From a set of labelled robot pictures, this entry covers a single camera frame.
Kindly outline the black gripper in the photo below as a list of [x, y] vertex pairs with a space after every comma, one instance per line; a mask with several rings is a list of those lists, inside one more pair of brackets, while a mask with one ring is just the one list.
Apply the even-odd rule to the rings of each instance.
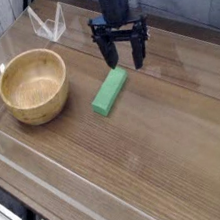
[[92, 38], [97, 43], [106, 64], [115, 69], [118, 52], [114, 42], [130, 41], [135, 69], [143, 66], [145, 43], [148, 39], [146, 19], [140, 13], [132, 13], [128, 0], [98, 0], [101, 15], [90, 19]]

